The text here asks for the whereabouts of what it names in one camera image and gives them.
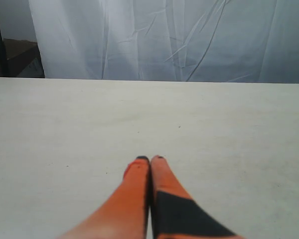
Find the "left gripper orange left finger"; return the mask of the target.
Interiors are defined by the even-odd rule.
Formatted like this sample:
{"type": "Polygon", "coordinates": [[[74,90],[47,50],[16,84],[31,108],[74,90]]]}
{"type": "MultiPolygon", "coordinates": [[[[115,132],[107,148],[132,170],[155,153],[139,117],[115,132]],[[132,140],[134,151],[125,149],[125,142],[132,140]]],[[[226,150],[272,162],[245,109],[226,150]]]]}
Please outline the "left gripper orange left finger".
{"type": "Polygon", "coordinates": [[[149,213],[150,162],[139,156],[126,168],[113,194],[61,239],[145,239],[149,213]]]}

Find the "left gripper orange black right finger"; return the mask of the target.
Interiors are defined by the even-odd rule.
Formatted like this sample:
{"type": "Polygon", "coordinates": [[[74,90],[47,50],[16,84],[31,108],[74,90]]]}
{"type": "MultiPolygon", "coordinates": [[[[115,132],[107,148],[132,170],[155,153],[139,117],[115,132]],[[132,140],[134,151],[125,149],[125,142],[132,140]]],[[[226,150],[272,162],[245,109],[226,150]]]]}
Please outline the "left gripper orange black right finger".
{"type": "Polygon", "coordinates": [[[150,166],[152,231],[155,239],[242,238],[212,218],[194,201],[164,157],[153,157],[150,166]]]}

